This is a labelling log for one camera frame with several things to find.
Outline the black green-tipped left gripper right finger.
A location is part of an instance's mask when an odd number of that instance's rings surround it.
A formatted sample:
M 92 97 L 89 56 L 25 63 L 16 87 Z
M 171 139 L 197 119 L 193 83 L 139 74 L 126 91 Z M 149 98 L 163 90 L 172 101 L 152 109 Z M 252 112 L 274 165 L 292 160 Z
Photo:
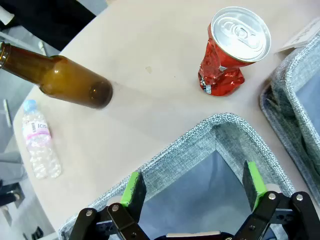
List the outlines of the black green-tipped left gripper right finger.
M 245 162 L 242 184 L 252 213 L 235 240 L 262 240 L 271 225 L 280 226 L 289 240 L 318 240 L 320 219 L 311 197 L 304 191 L 290 197 L 268 190 L 254 162 Z

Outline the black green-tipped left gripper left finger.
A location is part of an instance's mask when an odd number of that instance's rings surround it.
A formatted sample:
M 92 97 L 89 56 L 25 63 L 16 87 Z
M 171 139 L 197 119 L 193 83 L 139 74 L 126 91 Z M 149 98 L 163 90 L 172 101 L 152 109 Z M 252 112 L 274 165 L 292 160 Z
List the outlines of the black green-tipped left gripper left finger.
M 107 205 L 103 210 L 82 209 L 70 234 L 71 240 L 108 240 L 117 235 L 121 240 L 146 240 L 148 236 L 138 222 L 147 188 L 143 175 L 133 172 L 120 202 Z

